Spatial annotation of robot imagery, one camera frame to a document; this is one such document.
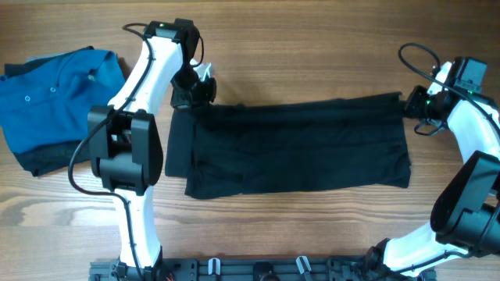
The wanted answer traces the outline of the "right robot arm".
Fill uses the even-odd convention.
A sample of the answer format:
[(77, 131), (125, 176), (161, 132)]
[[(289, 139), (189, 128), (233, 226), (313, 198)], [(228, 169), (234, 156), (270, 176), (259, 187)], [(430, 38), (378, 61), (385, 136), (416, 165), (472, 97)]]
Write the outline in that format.
[(441, 263), (499, 253), (499, 207), (485, 202), (499, 195), (495, 103), (474, 91), (414, 91), (406, 110), (450, 130), (463, 166), (436, 200), (427, 224), (370, 248), (360, 271), (364, 280), (425, 280)]

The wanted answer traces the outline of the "black polo shirt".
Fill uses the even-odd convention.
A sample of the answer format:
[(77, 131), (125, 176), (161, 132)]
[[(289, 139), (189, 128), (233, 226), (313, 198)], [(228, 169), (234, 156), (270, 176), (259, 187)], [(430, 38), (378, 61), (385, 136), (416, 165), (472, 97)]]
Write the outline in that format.
[(195, 199), (322, 191), (373, 184), (406, 188), (411, 162), (398, 93), (175, 111), (167, 176)]

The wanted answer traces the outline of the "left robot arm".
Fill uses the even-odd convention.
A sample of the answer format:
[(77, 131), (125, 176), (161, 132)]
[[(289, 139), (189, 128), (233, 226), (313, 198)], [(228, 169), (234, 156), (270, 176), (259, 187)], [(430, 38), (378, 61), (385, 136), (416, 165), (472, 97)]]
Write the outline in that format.
[(152, 21), (139, 36), (143, 47), (128, 80), (87, 118), (91, 169), (118, 215), (121, 252), (112, 280), (168, 279), (152, 200), (163, 170), (155, 115), (169, 89), (171, 106), (180, 110), (204, 108), (216, 96), (211, 65), (194, 60), (202, 38), (192, 21)]

